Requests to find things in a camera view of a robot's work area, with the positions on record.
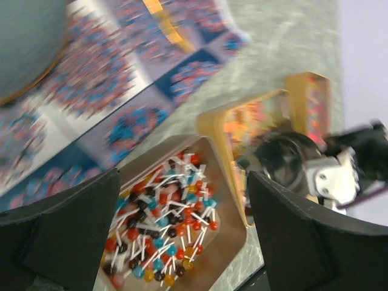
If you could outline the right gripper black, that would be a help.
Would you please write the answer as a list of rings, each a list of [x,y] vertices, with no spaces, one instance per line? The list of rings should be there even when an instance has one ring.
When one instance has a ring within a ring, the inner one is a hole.
[[[374,181],[387,182],[387,129],[383,123],[375,121],[341,135],[328,135],[324,142],[326,156],[336,156],[348,147],[354,150],[359,194]]]

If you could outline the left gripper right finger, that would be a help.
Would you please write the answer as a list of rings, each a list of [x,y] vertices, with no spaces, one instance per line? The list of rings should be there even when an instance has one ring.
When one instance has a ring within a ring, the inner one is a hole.
[[[327,209],[250,172],[271,290],[387,290],[387,227]]]

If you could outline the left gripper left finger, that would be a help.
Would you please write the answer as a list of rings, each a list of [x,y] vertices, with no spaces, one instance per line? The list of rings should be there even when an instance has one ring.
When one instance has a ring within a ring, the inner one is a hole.
[[[1,213],[1,290],[36,277],[65,290],[92,290],[121,186],[117,169]]]

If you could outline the metal candy scoop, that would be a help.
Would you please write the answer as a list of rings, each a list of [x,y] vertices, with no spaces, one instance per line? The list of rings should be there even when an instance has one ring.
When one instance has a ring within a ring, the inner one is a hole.
[[[271,132],[260,143],[237,159],[248,174],[260,172],[299,196],[309,194],[304,164],[319,159],[322,153],[308,136],[298,132]]]

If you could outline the gold tin with lollipops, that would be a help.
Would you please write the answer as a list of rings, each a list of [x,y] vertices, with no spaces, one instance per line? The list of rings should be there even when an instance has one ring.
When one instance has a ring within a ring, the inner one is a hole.
[[[170,137],[120,173],[95,290],[210,290],[247,235],[212,141]]]

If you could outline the gold tin with popsicle candies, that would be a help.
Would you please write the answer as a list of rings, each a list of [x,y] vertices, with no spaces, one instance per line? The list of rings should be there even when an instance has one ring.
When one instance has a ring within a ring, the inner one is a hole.
[[[278,89],[224,104],[197,117],[197,132],[215,142],[246,227],[254,222],[246,215],[246,177],[237,159],[267,133],[291,128],[289,99],[287,90]]]

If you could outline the teal ceramic plate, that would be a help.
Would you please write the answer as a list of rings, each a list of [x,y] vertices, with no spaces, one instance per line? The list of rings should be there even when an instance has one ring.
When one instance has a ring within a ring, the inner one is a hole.
[[[1,105],[53,69],[69,39],[70,1],[1,1]]]

